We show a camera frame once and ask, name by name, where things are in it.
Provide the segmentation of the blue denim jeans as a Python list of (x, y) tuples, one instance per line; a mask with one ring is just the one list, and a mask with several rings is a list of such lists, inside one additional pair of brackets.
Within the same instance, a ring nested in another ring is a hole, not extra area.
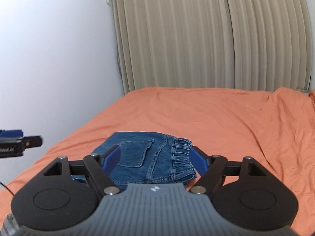
[(116, 132), (93, 153), (103, 155), (115, 145), (121, 149), (121, 158), (109, 177), (122, 191), (130, 183), (186, 186), (196, 178), (189, 157), (192, 142), (186, 138), (155, 132)]

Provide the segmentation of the orange bed sheet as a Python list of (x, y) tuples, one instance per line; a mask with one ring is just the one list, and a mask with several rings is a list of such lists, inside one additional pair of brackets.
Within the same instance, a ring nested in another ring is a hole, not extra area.
[(147, 131), (186, 138), (208, 155), (252, 156), (298, 198), (292, 225), (314, 233), (314, 92), (147, 87), (117, 100), (54, 145), (1, 189), (1, 219), (12, 194), (58, 155), (79, 160), (115, 132)]

